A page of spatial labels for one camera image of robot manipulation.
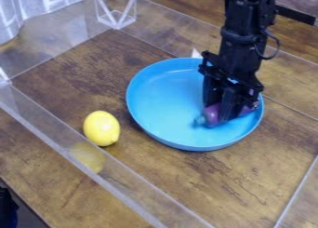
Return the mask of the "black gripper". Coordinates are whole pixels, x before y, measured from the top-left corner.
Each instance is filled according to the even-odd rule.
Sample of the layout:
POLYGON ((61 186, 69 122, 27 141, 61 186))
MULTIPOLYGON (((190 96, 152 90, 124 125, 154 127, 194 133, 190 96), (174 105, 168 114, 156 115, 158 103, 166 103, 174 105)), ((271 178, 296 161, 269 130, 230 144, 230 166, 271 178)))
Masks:
POLYGON ((252 112, 264 85, 257 79, 261 56, 257 47, 265 49, 261 34, 240 34, 221 28, 221 49, 214 54, 204 51, 200 73, 204 75, 204 106, 221 102, 220 121, 222 123, 252 112))

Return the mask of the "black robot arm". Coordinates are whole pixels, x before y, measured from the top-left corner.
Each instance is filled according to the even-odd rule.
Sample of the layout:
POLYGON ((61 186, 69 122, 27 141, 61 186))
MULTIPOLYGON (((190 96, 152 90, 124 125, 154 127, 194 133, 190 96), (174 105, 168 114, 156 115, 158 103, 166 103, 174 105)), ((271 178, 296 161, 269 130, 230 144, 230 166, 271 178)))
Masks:
POLYGON ((273 34, 277 10, 275 0, 225 0, 225 24, 221 27, 218 53, 202 52, 204 111, 198 125, 214 127, 248 115, 260 106, 264 85, 257 79, 273 34))

